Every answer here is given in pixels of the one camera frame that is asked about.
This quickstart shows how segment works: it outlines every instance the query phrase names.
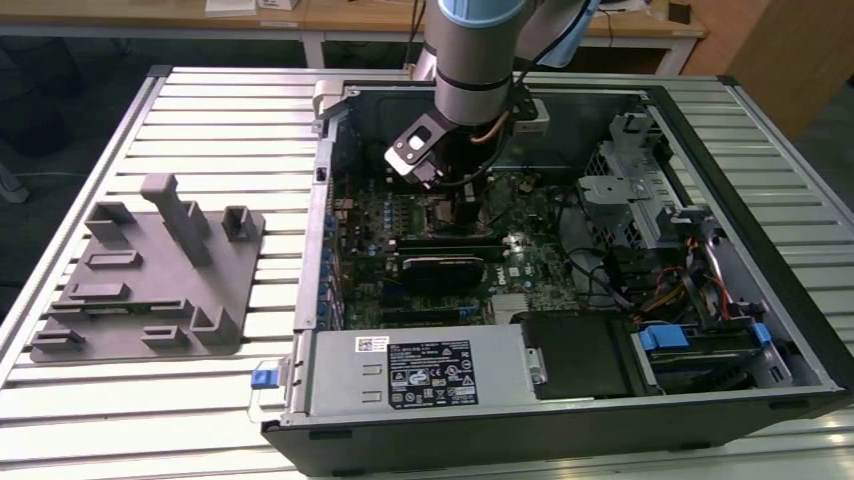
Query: wooden table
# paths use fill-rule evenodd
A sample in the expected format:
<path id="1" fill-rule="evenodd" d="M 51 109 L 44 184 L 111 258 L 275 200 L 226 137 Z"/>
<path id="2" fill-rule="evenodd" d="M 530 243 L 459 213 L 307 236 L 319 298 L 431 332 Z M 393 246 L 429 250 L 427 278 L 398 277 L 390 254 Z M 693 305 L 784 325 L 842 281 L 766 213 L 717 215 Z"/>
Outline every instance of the wooden table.
<path id="1" fill-rule="evenodd" d="M 310 68 L 323 68 L 325 41 L 406 42 L 411 0 L 302 0 L 293 11 L 211 18 L 206 0 L 0 0 L 0 35 L 108 38 L 301 40 Z M 658 73 L 677 75 L 706 34 L 646 12 L 592 22 L 584 46 L 668 51 Z"/>

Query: gray plastic stand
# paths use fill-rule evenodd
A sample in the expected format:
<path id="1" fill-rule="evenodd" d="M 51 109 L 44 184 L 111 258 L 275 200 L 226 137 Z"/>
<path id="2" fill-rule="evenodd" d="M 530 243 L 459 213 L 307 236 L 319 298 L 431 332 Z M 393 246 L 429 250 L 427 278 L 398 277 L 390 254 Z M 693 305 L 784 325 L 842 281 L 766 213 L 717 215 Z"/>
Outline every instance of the gray plastic stand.
<path id="1" fill-rule="evenodd" d="M 102 202 L 92 240 L 48 323 L 35 362 L 229 355 L 241 336 L 265 217 L 246 207 L 202 213 L 182 202 L 171 174 L 146 176 L 159 213 Z"/>

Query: metal workbench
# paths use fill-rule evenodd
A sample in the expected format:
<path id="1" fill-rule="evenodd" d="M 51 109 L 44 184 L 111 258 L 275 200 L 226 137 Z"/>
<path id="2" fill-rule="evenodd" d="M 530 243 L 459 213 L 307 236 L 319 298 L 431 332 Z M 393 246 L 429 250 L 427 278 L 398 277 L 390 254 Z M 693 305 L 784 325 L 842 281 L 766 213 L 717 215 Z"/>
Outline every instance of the metal workbench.
<path id="1" fill-rule="evenodd" d="M 261 436 L 282 408 L 277 391 L 247 413 L 250 371 L 291 350 L 319 79 L 403 79 L 399 72 L 175 68 L 146 79 L 80 197 L 0 328 L 3 478 L 298 479 Z M 533 74 L 538 82 L 661 84 L 841 337 L 854 347 L 854 218 L 744 95 L 716 78 Z M 702 202 L 690 174 L 680 175 Z M 174 172 L 203 209 L 247 205 L 267 218 L 241 351 L 226 358 L 36 365 L 28 341 L 87 242 L 95 200 L 154 207 L 135 193 L 150 172 Z M 598 477 L 852 478 L 854 411 L 777 425 L 722 448 L 393 475 L 395 479 Z"/>

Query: blue latch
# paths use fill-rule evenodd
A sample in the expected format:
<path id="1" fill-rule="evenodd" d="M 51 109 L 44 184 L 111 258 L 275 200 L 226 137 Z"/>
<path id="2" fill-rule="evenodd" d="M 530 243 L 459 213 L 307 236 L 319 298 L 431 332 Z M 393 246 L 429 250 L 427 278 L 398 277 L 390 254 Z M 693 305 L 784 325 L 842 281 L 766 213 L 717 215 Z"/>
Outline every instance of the blue latch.
<path id="1" fill-rule="evenodd" d="M 253 390 L 279 388 L 279 369 L 253 371 Z"/>
<path id="2" fill-rule="evenodd" d="M 772 344 L 772 332 L 769 332 L 769 327 L 765 326 L 765 323 L 753 324 L 753 333 L 757 334 L 760 345 L 765 347 Z"/>
<path id="3" fill-rule="evenodd" d="M 689 339 L 680 325 L 653 325 L 641 332 L 640 337 L 646 351 L 689 346 Z"/>

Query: power supply label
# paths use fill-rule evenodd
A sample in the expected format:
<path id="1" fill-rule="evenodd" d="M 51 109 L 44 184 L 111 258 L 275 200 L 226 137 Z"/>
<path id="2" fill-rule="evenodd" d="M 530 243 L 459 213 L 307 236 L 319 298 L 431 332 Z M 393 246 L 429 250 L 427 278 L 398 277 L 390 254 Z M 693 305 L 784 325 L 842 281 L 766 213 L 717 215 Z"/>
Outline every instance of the power supply label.
<path id="1" fill-rule="evenodd" d="M 469 340 L 389 345 L 389 404 L 397 410 L 478 404 Z"/>

